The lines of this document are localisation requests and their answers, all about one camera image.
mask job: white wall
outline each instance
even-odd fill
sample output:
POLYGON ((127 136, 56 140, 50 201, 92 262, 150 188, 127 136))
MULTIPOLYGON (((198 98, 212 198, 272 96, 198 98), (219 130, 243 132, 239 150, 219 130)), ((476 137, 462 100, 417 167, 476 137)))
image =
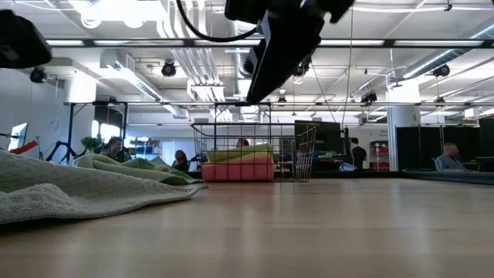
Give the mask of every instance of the white wall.
MULTIPOLYGON (((56 141, 66 141, 69 108, 63 106, 65 91, 49 84, 34 84, 29 76, 16 70, 0 70, 0 132, 10 133, 13 126, 28 123, 26 143, 39 136, 41 150, 56 141)), ((0 146, 7 149, 9 140, 0 137, 0 146)), ((63 151, 56 158, 63 156, 63 151)), ((25 156, 38 157, 35 148, 25 156)))

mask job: white ceiling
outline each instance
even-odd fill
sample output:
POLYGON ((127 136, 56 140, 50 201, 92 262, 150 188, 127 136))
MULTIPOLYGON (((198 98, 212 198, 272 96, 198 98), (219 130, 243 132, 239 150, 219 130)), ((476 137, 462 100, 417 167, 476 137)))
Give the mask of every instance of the white ceiling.
MULTIPOLYGON (((49 0, 26 1, 29 5, 23 5, 22 0, 12 1, 0 0, 0 8, 11 8, 18 15, 31 20, 46 38, 98 38, 98 39, 128 39, 128 38, 159 38, 154 22, 146 22, 139 29, 130 29, 122 22, 103 22, 96 29, 85 29, 80 24, 80 14, 75 11, 48 11, 47 8, 70 8, 66 1, 52 1, 54 5, 48 5, 49 0)), ((224 0, 207 1, 209 12, 207 15, 207 29, 213 36, 231 36, 230 22, 221 13, 224 0)), ((357 0, 356 6, 367 8, 391 9, 391 8, 414 8, 421 0, 357 0)), ((430 0, 422 8, 445 7, 446 0, 430 0)), ((472 8, 493 8, 491 0, 452 1, 454 6, 472 8)), ((375 13, 375 12, 348 12, 336 25, 327 23, 321 32, 321 37, 330 38, 407 38, 407 39, 454 39, 465 38, 462 34, 473 29, 481 22, 491 18, 491 11, 450 11, 450 12, 416 12, 409 13, 375 13)), ((70 56, 80 63, 87 64, 88 55, 94 55, 87 49, 77 51, 55 51, 55 56, 70 56)), ((143 74, 148 82, 160 90, 169 93, 167 96, 172 100, 186 101, 188 99, 184 89, 187 86, 186 77, 163 78, 160 73, 165 59, 172 59, 169 49, 126 49, 123 53, 130 54, 135 58, 136 69, 143 74), (152 72, 148 65, 155 66, 152 72)), ((225 95, 232 95, 235 91, 235 67, 231 54, 225 53, 225 49, 213 49, 218 73, 225 84, 225 95)), ((395 49, 393 51, 394 66, 408 66, 419 61, 433 49, 395 49)), ((493 56, 489 50, 474 50, 449 63, 452 74, 467 69, 493 56)), ((389 49, 318 49, 313 55, 314 69, 311 69, 304 78, 303 84, 294 85, 292 80, 286 82, 283 89, 286 90, 287 100, 293 101, 291 97, 295 94, 295 101, 313 101, 320 98, 321 89, 325 94, 334 95, 333 100, 345 100, 347 94, 352 94, 370 80, 373 76, 364 74, 379 73, 391 67, 389 49), (350 73, 344 67, 350 65, 350 73)), ((489 63, 470 74, 461 76, 452 81, 434 86, 421 91, 421 97, 428 99, 440 93, 448 92, 460 87, 466 87, 476 81, 494 75, 494 63, 489 63)), ((116 87, 121 88, 122 96, 131 95, 133 100, 149 100, 139 96, 138 91, 128 88, 129 83, 114 82, 116 87)), ((384 100, 385 87, 382 86, 384 79, 377 82, 375 90, 378 96, 384 100)), ((425 88, 435 80, 430 80, 421 85, 425 88)), ((494 94, 494 86, 486 86, 481 90, 469 92, 468 95, 459 96, 455 100, 468 99, 473 96, 494 94)), ((274 93, 271 99, 277 98, 274 93)))

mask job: white pillar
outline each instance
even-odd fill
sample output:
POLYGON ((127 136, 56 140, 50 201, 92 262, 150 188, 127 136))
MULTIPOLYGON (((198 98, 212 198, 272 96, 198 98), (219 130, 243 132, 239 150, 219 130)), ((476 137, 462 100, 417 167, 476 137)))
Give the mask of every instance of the white pillar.
MULTIPOLYGON (((96 81, 85 73, 78 73, 65 83, 66 99, 71 103, 93 102, 96 100, 96 81)), ((91 126, 94 120, 94 106, 78 105, 74 108, 72 149, 75 152, 84 150, 80 140, 91 136, 91 126)))
MULTIPOLYGON (((387 88, 387 101, 420 103, 420 93, 416 80, 407 80, 401 86, 387 88)), ((387 109, 387 140, 389 144, 389 164, 391 171, 398 171, 398 144, 396 127, 417 127, 421 123, 419 106, 397 106, 387 109)))

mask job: black cable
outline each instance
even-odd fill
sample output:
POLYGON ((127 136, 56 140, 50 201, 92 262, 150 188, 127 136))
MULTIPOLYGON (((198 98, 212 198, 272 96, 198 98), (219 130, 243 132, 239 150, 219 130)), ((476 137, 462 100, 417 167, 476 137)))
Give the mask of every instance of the black cable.
POLYGON ((197 30, 194 25, 192 24, 192 22, 190 20, 188 20, 188 17, 187 15, 185 14, 185 10, 184 10, 184 6, 182 5, 182 1, 181 0, 175 0, 175 3, 177 4, 177 8, 178 8, 178 12, 180 13, 182 19, 184 20, 185 22, 185 25, 199 38, 201 39, 205 39, 207 41, 210 41, 210 42, 234 42, 234 41, 238 41, 240 39, 246 39, 252 35, 255 34, 255 32, 257 31, 256 28, 248 31, 248 32, 245 32, 241 35, 237 35, 237 36, 233 36, 233 37, 229 37, 229 38, 215 38, 215 37, 211 37, 211 36, 207 36, 201 32, 199 32, 199 30, 197 30))

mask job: air duct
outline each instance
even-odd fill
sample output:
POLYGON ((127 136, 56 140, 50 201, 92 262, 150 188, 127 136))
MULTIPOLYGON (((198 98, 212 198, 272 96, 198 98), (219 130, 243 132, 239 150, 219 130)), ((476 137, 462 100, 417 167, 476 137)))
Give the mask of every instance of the air duct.
MULTIPOLYGON (((494 18, 485 21, 463 37, 469 39, 494 39, 494 18)), ((426 73, 430 73, 432 70, 435 70, 470 51, 471 49, 438 50, 405 68, 401 75, 403 76, 403 80, 417 78, 426 73)))

